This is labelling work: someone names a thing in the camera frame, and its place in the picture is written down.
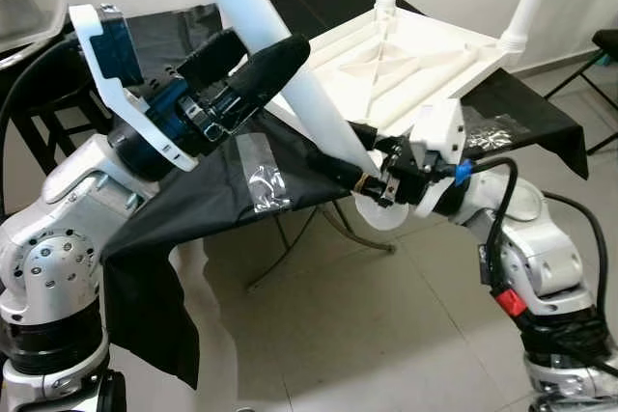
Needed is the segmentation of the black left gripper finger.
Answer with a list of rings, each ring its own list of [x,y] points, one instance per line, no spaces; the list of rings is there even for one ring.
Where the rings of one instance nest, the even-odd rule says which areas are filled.
[[[228,91],[236,101],[228,112],[248,111],[269,103],[303,67],[310,50],[308,39],[290,36],[252,54],[228,78]]]
[[[247,47],[233,28],[220,30],[180,63],[180,78],[190,89],[207,89],[229,77],[246,55]]]

